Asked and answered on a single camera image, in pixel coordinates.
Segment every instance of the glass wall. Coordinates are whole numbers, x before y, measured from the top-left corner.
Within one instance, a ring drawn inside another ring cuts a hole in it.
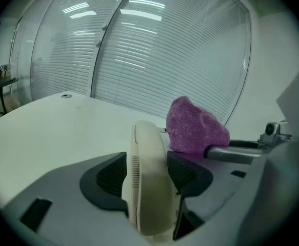
[[[124,0],[99,50],[92,97],[165,117],[187,95],[225,123],[250,41],[249,13],[237,0]]]
[[[18,89],[18,100],[21,106],[32,102],[30,69],[34,41],[51,1],[35,0],[27,8],[16,27],[10,63],[12,77],[19,78],[17,83],[12,84],[12,89]]]
[[[32,55],[32,100],[62,91],[87,93],[95,40],[116,0],[53,0]]]

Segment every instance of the telephone receiver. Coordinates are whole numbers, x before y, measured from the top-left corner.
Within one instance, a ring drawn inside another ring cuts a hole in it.
[[[130,222],[143,235],[167,238],[170,233],[172,240],[180,196],[168,174],[161,134],[167,136],[166,130],[149,121],[133,127],[122,199],[128,204]]]

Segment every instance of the white table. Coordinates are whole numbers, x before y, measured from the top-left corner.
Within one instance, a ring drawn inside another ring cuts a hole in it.
[[[61,98],[71,94],[71,98]],[[52,95],[0,118],[0,208],[46,172],[130,151],[138,120],[165,119],[73,92]]]

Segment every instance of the fluorescent light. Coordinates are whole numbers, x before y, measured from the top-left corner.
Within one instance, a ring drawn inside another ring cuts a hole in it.
[[[160,3],[156,3],[156,2],[152,2],[152,1],[148,1],[148,0],[130,0],[130,3],[137,3],[137,4],[144,4],[144,5],[148,5],[148,6],[156,6],[156,7],[160,7],[160,8],[165,8],[164,4],[160,4]]]
[[[82,13],[78,13],[78,14],[73,14],[73,15],[70,15],[69,17],[74,19],[74,18],[79,18],[79,17],[83,17],[83,16],[87,16],[87,15],[97,15],[97,13],[95,11],[85,11],[85,12],[82,12]]]
[[[148,2],[150,4],[155,4],[155,5],[159,5],[159,6],[165,6],[164,4],[156,3],[156,2],[153,2],[153,1],[149,1],[149,0],[131,0],[131,1]]]
[[[135,24],[132,24],[132,23],[126,23],[126,22],[121,22],[121,24],[135,26]]]
[[[66,8],[66,9],[63,10],[63,12],[66,14],[68,12],[78,10],[78,9],[81,9],[81,8],[86,8],[86,7],[89,7],[89,5],[88,5],[88,3],[84,2],[84,3],[81,3],[81,4]]]
[[[86,7],[89,7],[89,5],[83,5],[83,6],[75,7],[73,9],[68,10],[68,11],[65,11],[64,13],[67,14],[69,12],[72,12],[72,11],[75,11],[75,10],[78,10],[78,9],[82,9],[82,8],[86,8]]]
[[[87,2],[84,2],[84,3],[81,3],[81,4],[77,4],[77,5],[75,5],[75,6],[71,6],[71,7],[69,7],[69,8],[64,9],[63,12],[68,11],[68,10],[70,10],[70,9],[73,9],[73,8],[75,8],[75,7],[84,6],[84,5],[87,5],[87,4],[88,4]]]
[[[137,16],[142,16],[146,18],[150,18],[153,20],[161,21],[162,17],[156,14],[151,14],[151,13],[146,13],[142,11],[137,11],[137,10],[127,10],[127,9],[120,9],[121,14],[131,14],[131,15],[137,15]]]

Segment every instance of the pink towel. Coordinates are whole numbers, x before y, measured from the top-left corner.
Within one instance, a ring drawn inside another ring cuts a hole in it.
[[[196,107],[188,97],[172,102],[166,118],[170,148],[203,157],[208,146],[227,146],[229,131],[208,111]]]

